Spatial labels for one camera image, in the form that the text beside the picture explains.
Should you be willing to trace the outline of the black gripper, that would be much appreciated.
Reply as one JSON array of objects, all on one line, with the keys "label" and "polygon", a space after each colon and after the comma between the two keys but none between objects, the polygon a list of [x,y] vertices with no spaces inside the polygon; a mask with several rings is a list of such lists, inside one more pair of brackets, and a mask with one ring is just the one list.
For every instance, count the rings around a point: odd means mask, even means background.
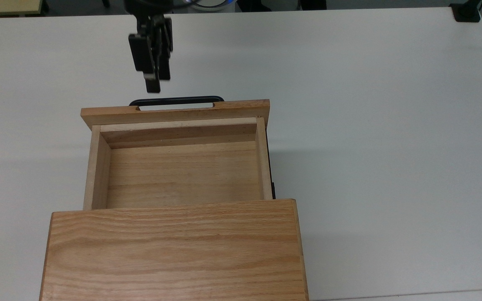
[{"label": "black gripper", "polygon": [[[173,0],[125,0],[126,12],[136,18],[136,33],[128,36],[135,69],[142,72],[148,93],[161,91],[159,80],[170,80],[170,57],[173,50],[172,19],[164,15],[174,10]],[[159,63],[150,38],[158,37],[161,51]]]}]

